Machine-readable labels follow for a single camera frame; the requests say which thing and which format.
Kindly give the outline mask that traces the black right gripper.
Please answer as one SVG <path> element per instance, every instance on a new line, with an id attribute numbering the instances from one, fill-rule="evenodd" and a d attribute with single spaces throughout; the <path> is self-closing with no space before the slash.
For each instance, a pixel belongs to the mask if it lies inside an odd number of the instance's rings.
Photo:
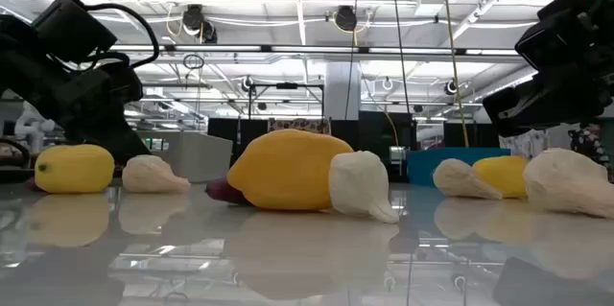
<path id="1" fill-rule="evenodd" d="M 613 100 L 614 46 L 572 51 L 562 46 L 541 49 L 544 82 L 507 87 L 483 99 L 498 134 L 512 137 L 530 127 L 573 124 L 599 116 Z"/>

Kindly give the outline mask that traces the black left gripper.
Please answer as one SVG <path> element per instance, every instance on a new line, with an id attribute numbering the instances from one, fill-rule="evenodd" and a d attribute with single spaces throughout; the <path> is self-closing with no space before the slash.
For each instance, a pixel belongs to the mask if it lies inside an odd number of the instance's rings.
<path id="1" fill-rule="evenodd" d="M 111 62 L 68 74 L 51 91 L 53 119 L 73 145 L 107 149 L 119 165 L 150 150 L 125 123 L 124 106 L 143 97 L 143 86 L 130 59 L 111 52 Z"/>

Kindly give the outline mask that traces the yellow mango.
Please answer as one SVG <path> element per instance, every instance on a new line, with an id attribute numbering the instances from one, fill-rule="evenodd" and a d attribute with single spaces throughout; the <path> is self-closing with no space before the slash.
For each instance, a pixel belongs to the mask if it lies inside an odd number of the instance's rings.
<path id="1" fill-rule="evenodd" d="M 113 156 L 100 146 L 55 146 L 38 156 L 35 185 L 49 194 L 102 193 L 114 169 Z"/>
<path id="2" fill-rule="evenodd" d="M 226 180 L 258 208 L 327 210 L 332 207 L 328 186 L 331 161 L 352 151 L 345 141 L 331 135 L 274 130 L 247 145 Z"/>

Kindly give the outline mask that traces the white garlic bulb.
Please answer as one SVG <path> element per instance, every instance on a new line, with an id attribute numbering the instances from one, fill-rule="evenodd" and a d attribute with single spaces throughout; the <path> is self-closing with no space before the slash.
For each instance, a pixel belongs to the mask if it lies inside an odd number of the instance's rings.
<path id="1" fill-rule="evenodd" d="M 335 155 L 328 186 L 336 211 L 348 216 L 370 216 L 385 224 L 399 222 L 389 200 L 388 172 L 378 155 L 368 151 Z"/>
<path id="2" fill-rule="evenodd" d="M 527 164 L 523 178 L 536 207 L 614 219 L 614 184 L 607 169 L 580 153 L 548 149 Z"/>
<path id="3" fill-rule="evenodd" d="M 483 181 L 472 166 L 462 160 L 448 158 L 433 172 L 433 182 L 446 197 L 501 200 L 502 193 Z"/>
<path id="4" fill-rule="evenodd" d="M 156 155 L 131 158 L 122 172 L 123 187 L 132 193 L 184 193 L 191 183 L 174 174 L 171 166 Z"/>

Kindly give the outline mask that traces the yellow lemon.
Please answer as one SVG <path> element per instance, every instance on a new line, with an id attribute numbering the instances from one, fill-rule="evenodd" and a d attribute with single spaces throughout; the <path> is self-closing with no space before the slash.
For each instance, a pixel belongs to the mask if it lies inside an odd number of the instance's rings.
<path id="1" fill-rule="evenodd" d="M 523 173 L 528 163 L 522 156 L 505 155 L 478 160 L 473 168 L 503 199 L 522 199 L 527 196 Z"/>

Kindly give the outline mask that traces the white floral cloth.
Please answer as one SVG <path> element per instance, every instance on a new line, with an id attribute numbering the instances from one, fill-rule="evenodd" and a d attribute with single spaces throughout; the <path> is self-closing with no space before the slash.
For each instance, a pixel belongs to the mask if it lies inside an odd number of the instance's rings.
<path id="1" fill-rule="evenodd" d="M 545 130 L 532 129 L 511 137 L 500 136 L 499 143 L 502 149 L 509 149 L 511 155 L 522 156 L 528 160 L 549 148 Z"/>

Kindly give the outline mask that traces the black partition panel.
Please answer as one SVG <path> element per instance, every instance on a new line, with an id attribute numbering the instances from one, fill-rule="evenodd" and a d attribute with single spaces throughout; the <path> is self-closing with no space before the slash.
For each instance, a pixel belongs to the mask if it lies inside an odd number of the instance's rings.
<path id="1" fill-rule="evenodd" d="M 380 156 L 389 147 L 416 147 L 416 127 L 411 114 L 360 111 L 358 120 L 332 120 L 331 133 L 355 151 L 371 151 Z"/>
<path id="2" fill-rule="evenodd" d="M 230 164 L 232 166 L 247 145 L 268 132 L 268 122 L 256 119 L 210 118 L 207 133 L 232 142 Z"/>
<path id="3" fill-rule="evenodd" d="M 448 148 L 462 148 L 468 142 L 470 148 L 499 148 L 497 130 L 491 124 L 458 123 L 443 125 L 443 142 Z"/>

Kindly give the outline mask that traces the person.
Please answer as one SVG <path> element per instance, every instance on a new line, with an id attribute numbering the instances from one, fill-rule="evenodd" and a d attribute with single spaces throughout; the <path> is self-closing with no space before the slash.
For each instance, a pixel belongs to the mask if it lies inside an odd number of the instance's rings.
<path id="1" fill-rule="evenodd" d="M 614 162 L 606 152 L 601 140 L 601 126 L 597 122 L 580 122 L 578 129 L 568 131 L 571 150 L 585 155 L 602 165 L 610 182 L 614 182 Z"/>

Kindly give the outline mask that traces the grey plastic basket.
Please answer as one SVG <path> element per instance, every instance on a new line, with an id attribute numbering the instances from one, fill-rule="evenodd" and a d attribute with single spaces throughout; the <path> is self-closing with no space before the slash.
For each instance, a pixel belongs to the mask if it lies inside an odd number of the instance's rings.
<path id="1" fill-rule="evenodd" d="M 136 133 L 152 154 L 191 183 L 224 177 L 229 169 L 233 148 L 230 140 L 198 131 L 138 130 Z"/>

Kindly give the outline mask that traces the teal plastic basket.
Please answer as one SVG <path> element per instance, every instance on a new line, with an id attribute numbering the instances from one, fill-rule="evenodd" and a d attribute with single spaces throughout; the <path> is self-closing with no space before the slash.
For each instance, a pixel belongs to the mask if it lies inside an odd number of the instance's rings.
<path id="1" fill-rule="evenodd" d="M 505 155 L 510 155 L 510 149 L 437 148 L 407 152 L 407 174 L 411 184 L 433 186 L 433 172 L 445 159 L 455 158 L 472 165 L 483 158 Z"/>

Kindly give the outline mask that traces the brown patterned cloth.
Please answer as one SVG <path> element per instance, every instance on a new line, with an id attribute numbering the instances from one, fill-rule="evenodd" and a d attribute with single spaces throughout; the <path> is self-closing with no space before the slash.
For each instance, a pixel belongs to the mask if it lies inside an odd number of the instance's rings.
<path id="1" fill-rule="evenodd" d="M 270 118 L 268 121 L 268 131 L 280 129 L 297 129 L 313 133 L 331 134 L 331 126 L 328 119 L 275 119 Z"/>

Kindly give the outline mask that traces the white building column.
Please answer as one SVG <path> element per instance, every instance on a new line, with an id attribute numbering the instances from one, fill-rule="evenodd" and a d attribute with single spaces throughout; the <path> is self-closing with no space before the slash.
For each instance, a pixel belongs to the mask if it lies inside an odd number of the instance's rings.
<path id="1" fill-rule="evenodd" d="M 358 62 L 330 62 L 324 79 L 324 114 L 333 120 L 359 119 L 361 71 Z"/>

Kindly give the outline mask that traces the long ceiling light strip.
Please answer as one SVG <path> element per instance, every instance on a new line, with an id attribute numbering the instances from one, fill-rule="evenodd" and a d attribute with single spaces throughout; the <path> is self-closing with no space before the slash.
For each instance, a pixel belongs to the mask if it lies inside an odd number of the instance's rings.
<path id="1" fill-rule="evenodd" d="M 121 52 L 151 52 L 153 46 L 144 44 L 120 44 L 110 48 Z M 294 45 L 161 45 L 160 52 L 234 52 L 234 53 L 305 53 L 305 54 L 416 54 L 445 55 L 447 48 L 394 48 L 394 47 L 347 47 L 347 46 L 294 46 Z M 464 49 L 455 50 L 465 56 L 518 56 L 513 49 Z"/>

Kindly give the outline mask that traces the black metal frame stand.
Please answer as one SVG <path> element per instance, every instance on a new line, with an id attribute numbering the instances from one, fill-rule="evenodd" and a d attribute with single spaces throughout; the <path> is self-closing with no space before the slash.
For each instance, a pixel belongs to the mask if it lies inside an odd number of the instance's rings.
<path id="1" fill-rule="evenodd" d="M 309 83 L 296 83 L 296 82 L 276 82 L 276 83 L 256 83 L 253 82 L 248 85 L 248 119 L 252 118 L 252 107 L 254 103 L 271 87 L 278 90 L 298 90 L 303 88 L 320 104 L 320 114 L 324 117 L 324 85 L 323 84 L 309 84 Z M 319 89 L 321 96 L 318 97 L 313 89 Z"/>

